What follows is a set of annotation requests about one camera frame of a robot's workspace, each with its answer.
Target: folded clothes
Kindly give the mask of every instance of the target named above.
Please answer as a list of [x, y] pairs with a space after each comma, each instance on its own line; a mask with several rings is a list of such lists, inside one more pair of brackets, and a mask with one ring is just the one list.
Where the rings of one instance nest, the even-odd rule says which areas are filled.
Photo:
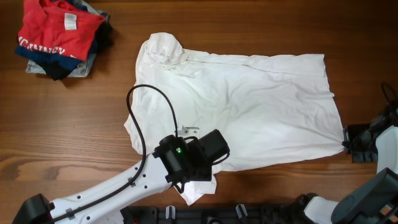
[[64, 69], [71, 71], [75, 69], [78, 64], [82, 62], [82, 60], [79, 60], [77, 58], [66, 57], [59, 54], [50, 54], [46, 52], [32, 51], [22, 46], [18, 46], [15, 49], [15, 53], [36, 62], [58, 63]]
[[[67, 17], [75, 20], [75, 29], [68, 30]], [[25, 0], [19, 45], [29, 50], [86, 60], [95, 32], [104, 20], [103, 16], [79, 10], [66, 1]]]
[[54, 81], [61, 80], [67, 77], [72, 70], [68, 70], [60, 66], [58, 63], [35, 62], [38, 66], [45, 70], [45, 73], [50, 76]]
[[[80, 63], [77, 68], [75, 68], [72, 72], [70, 72], [67, 77], [86, 77], [90, 70], [91, 67], [93, 66], [94, 59], [96, 57], [96, 54], [90, 54], [87, 58], [87, 60], [83, 61]], [[45, 71], [41, 66], [37, 65], [34, 61], [29, 60], [27, 63], [26, 67], [26, 72], [27, 73], [39, 73], [39, 74], [47, 74], [47, 72], [50, 71]], [[56, 74], [49, 73], [49, 76], [51, 76], [53, 79], [56, 77]]]
[[[100, 25], [100, 27], [96, 31], [95, 41], [93, 42], [93, 45], [91, 46], [87, 60], [85, 60], [85, 61], [81, 62], [79, 65], [77, 65], [77, 68], [75, 68], [72, 72], [70, 72], [70, 74], [68, 74], [67, 77], [86, 77], [91, 70], [91, 66], [93, 65], [94, 59], [97, 55], [97, 52], [103, 51], [103, 49], [105, 49], [110, 44], [112, 44], [112, 40], [110, 39], [110, 33], [113, 28], [109, 24], [109, 14], [107, 12], [100, 11], [100, 10], [96, 11], [92, 7], [88, 7], [88, 9], [89, 9], [88, 11], [90, 13], [95, 13], [95, 14], [98, 13], [98, 14], [101, 14], [102, 16], [104, 16], [105, 21]], [[40, 65], [35, 63], [33, 60], [29, 60], [29, 62], [27, 64], [27, 68], [26, 68], [27, 73], [41, 73], [41, 74], [47, 73], [53, 79], [54, 79], [54, 77], [61, 79], [61, 78], [59, 78], [57, 73], [54, 73], [55, 71], [56, 70], [54, 70], [54, 69], [51, 69], [51, 70], [43, 69]], [[64, 69], [60, 68], [60, 70], [58, 72], [63, 74]]]

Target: wooden table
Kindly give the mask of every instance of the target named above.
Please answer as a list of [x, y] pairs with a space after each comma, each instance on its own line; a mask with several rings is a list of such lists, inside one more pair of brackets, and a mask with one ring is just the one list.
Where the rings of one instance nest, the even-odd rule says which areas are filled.
[[[398, 87], [397, 1], [91, 2], [109, 12], [115, 45], [87, 78], [54, 82], [25, 73], [13, 54], [22, 3], [0, 3], [0, 223], [41, 192], [48, 199], [85, 190], [140, 160], [124, 129], [125, 97], [151, 33], [169, 32], [186, 49], [216, 54], [325, 54], [343, 125], [367, 123], [385, 102], [380, 82]], [[341, 200], [376, 173], [343, 153], [312, 161], [216, 175], [215, 195], [194, 206], [289, 202], [316, 192]], [[184, 206], [174, 189], [135, 205]]]

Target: black cable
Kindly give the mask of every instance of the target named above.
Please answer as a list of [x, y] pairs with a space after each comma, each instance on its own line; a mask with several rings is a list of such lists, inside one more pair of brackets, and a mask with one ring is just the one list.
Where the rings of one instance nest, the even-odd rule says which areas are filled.
[[394, 89], [392, 86], [390, 86], [388, 83], [382, 83], [382, 84], [381, 84], [381, 91], [383, 92], [384, 99], [387, 101], [387, 105], [388, 105], [388, 107], [389, 107], [390, 110], [391, 110], [392, 123], [393, 123], [394, 126], [397, 126], [397, 125], [398, 125], [398, 115], [397, 115], [397, 111], [394, 110], [393, 107], [392, 107], [391, 104], [390, 104], [390, 99], [389, 99], [389, 97], [387, 96], [385, 86], [386, 86], [388, 89], [390, 89], [390, 91], [394, 94], [396, 100], [398, 100], [398, 96], [397, 96], [397, 93], [396, 93], [395, 89]]
[[177, 134], [177, 120], [175, 119], [175, 113], [174, 113], [173, 106], [172, 106], [170, 100], [167, 98], [167, 96], [166, 96], [162, 91], [160, 91], [158, 88], [156, 88], [156, 87], [154, 87], [154, 86], [151, 86], [151, 85], [136, 85], [136, 86], [132, 87], [132, 88], [129, 90], [129, 92], [127, 93], [127, 97], [126, 97], [127, 109], [129, 110], [129, 113], [130, 113], [130, 115], [131, 115], [131, 119], [132, 119], [132, 121], [134, 122], [134, 125], [135, 125], [136, 128], [137, 128], [137, 132], [138, 132], [139, 138], [141, 139], [141, 144], [142, 144], [142, 162], [141, 162], [141, 164], [140, 164], [140, 166], [139, 166], [139, 168], [138, 168], [136, 174], [135, 174], [134, 177], [132, 177], [127, 183], [125, 183], [123, 186], [121, 186], [120, 188], [118, 188], [118, 189], [115, 190], [114, 192], [112, 192], [112, 193], [110, 193], [110, 194], [108, 194], [108, 195], [105, 195], [104, 197], [101, 197], [100, 199], [95, 200], [94, 202], [88, 203], [87, 205], [84, 205], [84, 206], [79, 207], [79, 208], [76, 208], [76, 209], [74, 209], [74, 210], [72, 210], [72, 211], [70, 211], [70, 212], [67, 212], [66, 214], [61, 215], [61, 216], [59, 216], [59, 217], [57, 217], [57, 218], [53, 218], [53, 219], [52, 219], [52, 222], [55, 223], [55, 222], [57, 222], [57, 221], [63, 220], [64, 218], [72, 217], [72, 216], [74, 216], [74, 214], [76, 214], [76, 213], [78, 213], [78, 212], [81, 212], [81, 211], [83, 211], [83, 210], [86, 210], [87, 208], [90, 208], [90, 207], [92, 207], [92, 206], [94, 206], [94, 205], [97, 205], [97, 204], [99, 204], [99, 203], [101, 203], [101, 202], [103, 202], [103, 201], [105, 201], [105, 200], [107, 200], [107, 199], [109, 199], [109, 198], [111, 198], [111, 197], [117, 195], [117, 194], [120, 193], [122, 190], [126, 189], [126, 188], [129, 187], [132, 183], [134, 183], [134, 181], [136, 181], [136, 179], [137, 179], [138, 176], [140, 175], [141, 171], [142, 171], [143, 168], [144, 168], [145, 161], [146, 161], [146, 158], [147, 158], [147, 157], [146, 157], [147, 149], [146, 149], [145, 140], [144, 140], [144, 137], [143, 137], [143, 135], [142, 135], [141, 129], [140, 129], [138, 123], [137, 123], [136, 117], [134, 117], [134, 115], [133, 115], [133, 113], [132, 113], [132, 109], [131, 109], [131, 105], [130, 105], [130, 95], [131, 95], [131, 93], [132, 93], [135, 89], [140, 88], [140, 87], [152, 88], [152, 89], [158, 91], [158, 92], [166, 99], [167, 103], [168, 103], [169, 106], [170, 106], [170, 109], [172, 110], [172, 114], [173, 114], [173, 120], [174, 120], [174, 126], [175, 126], [175, 137], [176, 137], [176, 138], [178, 137], [178, 134]]

